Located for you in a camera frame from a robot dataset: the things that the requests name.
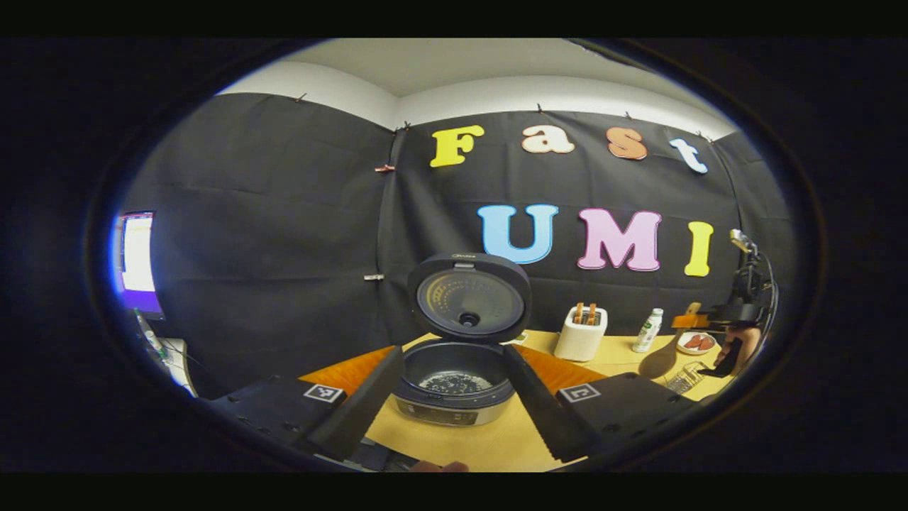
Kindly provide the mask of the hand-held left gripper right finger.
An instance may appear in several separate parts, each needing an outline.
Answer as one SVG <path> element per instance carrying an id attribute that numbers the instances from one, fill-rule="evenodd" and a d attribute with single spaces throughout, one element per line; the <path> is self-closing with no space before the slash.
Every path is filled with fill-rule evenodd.
<path id="1" fill-rule="evenodd" d="M 563 462 L 639 454 L 700 408 L 644 376 L 604 376 L 525 346 L 504 346 L 502 363 L 549 453 Z"/>

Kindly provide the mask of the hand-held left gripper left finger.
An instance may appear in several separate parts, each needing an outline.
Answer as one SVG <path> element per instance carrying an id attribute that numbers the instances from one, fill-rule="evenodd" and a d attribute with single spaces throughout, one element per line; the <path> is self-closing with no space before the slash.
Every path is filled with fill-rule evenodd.
<path id="1" fill-rule="evenodd" d="M 304 376 L 270 375 L 206 405 L 272 444 L 343 461 L 355 453 L 403 369 L 402 348 L 387 346 Z"/>

